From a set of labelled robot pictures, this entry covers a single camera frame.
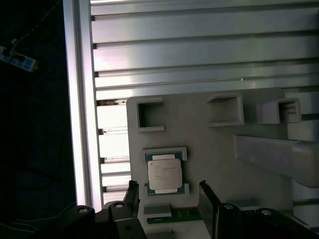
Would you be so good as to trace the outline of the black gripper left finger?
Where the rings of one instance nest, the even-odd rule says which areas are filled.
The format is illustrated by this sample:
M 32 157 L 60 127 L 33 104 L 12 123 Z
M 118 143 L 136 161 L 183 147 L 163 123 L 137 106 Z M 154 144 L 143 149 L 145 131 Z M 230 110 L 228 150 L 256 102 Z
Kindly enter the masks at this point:
M 95 212 L 89 206 L 72 211 L 71 236 L 74 239 L 145 239 L 138 219 L 139 184 L 129 181 L 124 200 L 114 201 Z

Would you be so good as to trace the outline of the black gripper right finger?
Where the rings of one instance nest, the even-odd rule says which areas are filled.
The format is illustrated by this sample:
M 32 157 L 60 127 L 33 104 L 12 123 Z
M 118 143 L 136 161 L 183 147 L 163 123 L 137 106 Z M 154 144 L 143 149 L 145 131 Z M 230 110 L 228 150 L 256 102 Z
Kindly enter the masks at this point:
M 315 232 L 269 208 L 243 211 L 222 203 L 205 180 L 199 183 L 198 210 L 212 239 L 317 239 Z

